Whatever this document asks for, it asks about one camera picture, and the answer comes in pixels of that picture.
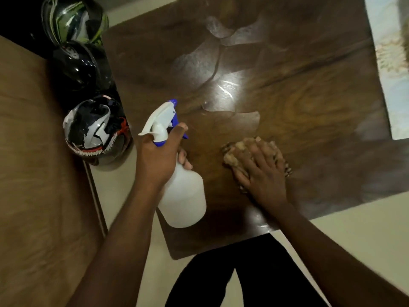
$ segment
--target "helmet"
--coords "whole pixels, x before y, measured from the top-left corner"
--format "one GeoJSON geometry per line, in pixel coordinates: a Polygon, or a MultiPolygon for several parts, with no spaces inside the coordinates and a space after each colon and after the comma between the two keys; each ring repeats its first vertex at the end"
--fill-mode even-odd
{"type": "Polygon", "coordinates": [[[108,16],[93,0],[44,0],[41,20],[48,38],[59,45],[77,40],[102,45],[108,16]]]}
{"type": "Polygon", "coordinates": [[[100,94],[81,102],[64,118],[69,148],[91,165],[106,165],[129,146],[131,134],[119,101],[100,94]]]}
{"type": "Polygon", "coordinates": [[[115,85],[100,46],[76,41],[64,43],[54,50],[50,65],[57,98],[66,112],[115,85]]]}

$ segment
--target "hand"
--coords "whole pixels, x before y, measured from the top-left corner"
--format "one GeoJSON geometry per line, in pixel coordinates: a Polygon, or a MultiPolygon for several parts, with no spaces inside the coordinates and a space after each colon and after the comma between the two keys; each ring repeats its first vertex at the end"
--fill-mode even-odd
{"type": "Polygon", "coordinates": [[[245,142],[255,162],[237,148],[232,148],[234,156],[243,164],[249,173],[247,178],[237,168],[234,175],[254,197],[254,199],[274,216],[275,211],[287,204],[285,191],[285,162],[283,155],[278,153],[277,163],[273,159],[274,150],[259,137],[256,142],[245,142]]]}
{"type": "Polygon", "coordinates": [[[160,191],[175,171],[177,152],[178,162],[185,169],[192,169],[193,166],[186,159],[186,151],[179,147],[186,130],[187,125],[179,123],[169,133],[166,143],[159,147],[153,143],[152,135],[142,137],[137,149],[135,174],[135,181],[139,186],[160,191]]]}

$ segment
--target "dark brown table surface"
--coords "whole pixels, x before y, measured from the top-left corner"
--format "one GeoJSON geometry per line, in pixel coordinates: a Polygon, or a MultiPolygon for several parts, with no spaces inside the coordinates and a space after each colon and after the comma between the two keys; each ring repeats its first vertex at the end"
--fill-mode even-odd
{"type": "Polygon", "coordinates": [[[271,230],[222,166],[220,146],[275,140],[308,218],[409,190],[409,141],[393,141],[364,0],[179,0],[103,37],[134,136],[179,101],[183,142],[207,199],[175,229],[175,259],[271,230]]]}

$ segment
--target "beige tile floor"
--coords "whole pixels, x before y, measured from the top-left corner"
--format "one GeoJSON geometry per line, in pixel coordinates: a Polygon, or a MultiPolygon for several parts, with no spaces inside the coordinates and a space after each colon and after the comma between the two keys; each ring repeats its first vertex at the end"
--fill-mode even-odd
{"type": "MultiPolygon", "coordinates": [[[[107,11],[110,25],[113,26],[175,0],[97,1],[107,11]]],[[[108,226],[131,188],[135,163],[136,149],[133,148],[120,163],[91,169],[108,226]]],[[[368,267],[409,294],[408,216],[409,193],[404,193],[321,217],[313,220],[313,223],[368,267]]],[[[317,287],[281,231],[273,232],[273,236],[287,248],[297,265],[317,287]]],[[[159,221],[155,217],[137,306],[164,306],[174,282],[190,259],[171,259],[159,221]]],[[[274,255],[271,255],[271,260],[274,261],[274,255]]],[[[222,306],[243,306],[236,273],[227,286],[222,306]]]]}

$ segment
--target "left arm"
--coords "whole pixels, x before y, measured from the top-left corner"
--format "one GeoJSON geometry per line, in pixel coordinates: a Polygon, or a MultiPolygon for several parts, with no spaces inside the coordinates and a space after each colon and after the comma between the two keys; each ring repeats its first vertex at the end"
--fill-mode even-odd
{"type": "MultiPolygon", "coordinates": [[[[156,147],[150,135],[142,138],[132,191],[67,307],[136,305],[153,216],[161,190],[175,170],[177,149],[186,129],[184,123],[176,126],[162,147],[156,147]]],[[[191,169],[188,162],[185,166],[191,169]]]]}

